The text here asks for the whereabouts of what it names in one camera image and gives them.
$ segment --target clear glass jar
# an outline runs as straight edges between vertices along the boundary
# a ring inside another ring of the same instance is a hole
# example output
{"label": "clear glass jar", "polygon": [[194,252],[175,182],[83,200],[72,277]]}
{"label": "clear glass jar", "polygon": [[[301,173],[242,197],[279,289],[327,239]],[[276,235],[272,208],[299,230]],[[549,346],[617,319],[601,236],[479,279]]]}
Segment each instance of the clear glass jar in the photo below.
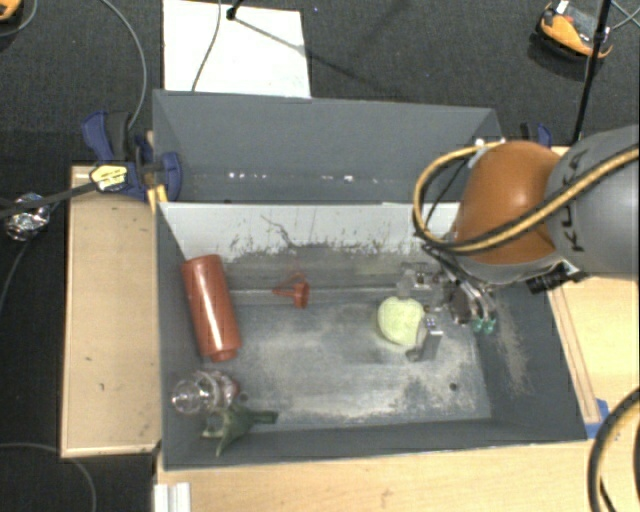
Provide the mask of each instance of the clear glass jar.
{"label": "clear glass jar", "polygon": [[210,414],[229,407],[239,390],[231,377],[218,370],[198,370],[176,384],[171,403],[188,416]]}

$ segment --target green figurine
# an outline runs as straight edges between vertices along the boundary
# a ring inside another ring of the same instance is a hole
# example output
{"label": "green figurine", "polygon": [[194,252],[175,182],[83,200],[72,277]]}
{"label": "green figurine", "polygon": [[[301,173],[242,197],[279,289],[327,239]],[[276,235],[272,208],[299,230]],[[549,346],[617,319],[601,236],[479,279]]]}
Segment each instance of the green figurine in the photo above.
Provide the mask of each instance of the green figurine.
{"label": "green figurine", "polygon": [[[214,416],[222,419],[222,427],[218,428]],[[278,419],[275,411],[252,411],[243,405],[233,402],[226,409],[220,409],[207,418],[207,428],[202,432],[202,437],[207,439],[220,439],[216,449],[216,457],[220,457],[222,451],[236,439],[244,436],[256,423],[273,424]]]}

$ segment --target white paper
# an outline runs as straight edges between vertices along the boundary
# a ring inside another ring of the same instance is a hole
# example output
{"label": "white paper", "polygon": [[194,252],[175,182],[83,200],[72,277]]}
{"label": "white paper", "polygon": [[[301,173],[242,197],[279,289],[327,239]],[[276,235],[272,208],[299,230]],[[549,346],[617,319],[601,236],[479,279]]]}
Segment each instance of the white paper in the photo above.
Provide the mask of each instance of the white paper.
{"label": "white paper", "polygon": [[[242,6],[229,21],[229,7],[196,90],[309,98],[300,13]],[[164,0],[165,89],[191,90],[217,19],[217,3]]]}

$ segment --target red cylinder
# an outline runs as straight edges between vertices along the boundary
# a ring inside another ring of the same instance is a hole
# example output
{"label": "red cylinder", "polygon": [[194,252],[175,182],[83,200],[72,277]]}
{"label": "red cylinder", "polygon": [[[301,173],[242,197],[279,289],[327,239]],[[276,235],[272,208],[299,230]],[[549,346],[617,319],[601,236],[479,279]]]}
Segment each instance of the red cylinder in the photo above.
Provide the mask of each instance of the red cylinder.
{"label": "red cylinder", "polygon": [[200,354],[214,362],[233,359],[242,342],[220,256],[185,261],[182,279]]}

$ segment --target black floor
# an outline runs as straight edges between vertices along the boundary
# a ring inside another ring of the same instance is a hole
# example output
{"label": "black floor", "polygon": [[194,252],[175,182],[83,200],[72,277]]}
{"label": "black floor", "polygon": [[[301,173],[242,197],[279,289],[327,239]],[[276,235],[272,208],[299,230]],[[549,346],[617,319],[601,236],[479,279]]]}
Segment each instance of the black floor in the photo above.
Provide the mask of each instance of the black floor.
{"label": "black floor", "polygon": [[[33,0],[25,0],[28,13]],[[151,87],[161,86],[161,2],[113,0],[138,32]],[[250,6],[303,12],[315,97],[488,106],[505,135],[542,122],[570,141],[584,68],[530,41],[547,0],[263,0]],[[627,10],[634,0],[620,0]],[[0,197],[68,186],[87,160],[79,123],[99,110],[132,110],[140,66],[123,25],[99,0],[40,0],[31,26],[0,38]],[[595,0],[581,2],[591,5]],[[613,9],[610,21],[623,19]],[[638,122],[640,31],[613,34],[614,50],[593,87],[585,133]],[[135,129],[151,127],[147,102]],[[56,446],[65,289],[65,213],[28,248],[0,312],[0,443]],[[20,246],[0,237],[0,283]],[[149,456],[83,461],[98,510],[144,511]],[[89,510],[83,474],[35,448],[0,449],[3,510]]]}

